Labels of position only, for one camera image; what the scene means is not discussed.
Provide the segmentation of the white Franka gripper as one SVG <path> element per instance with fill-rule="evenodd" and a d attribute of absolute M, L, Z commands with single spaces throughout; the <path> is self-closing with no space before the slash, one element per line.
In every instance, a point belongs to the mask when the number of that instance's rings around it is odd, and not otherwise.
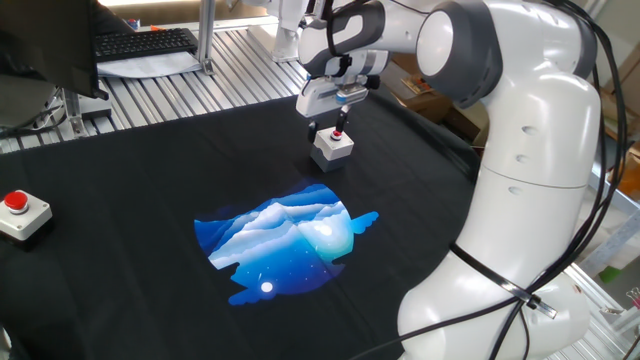
<path fill-rule="evenodd" d="M 367 80 L 366 75 L 344 77 L 308 75 L 297 97 L 296 110 L 305 118 L 312 118 L 340 109 L 333 135 L 341 136 L 351 105 L 363 101 L 369 93 L 366 87 Z M 311 121 L 307 132 L 307 139 L 311 144 L 314 143 L 317 132 L 318 123 Z"/>

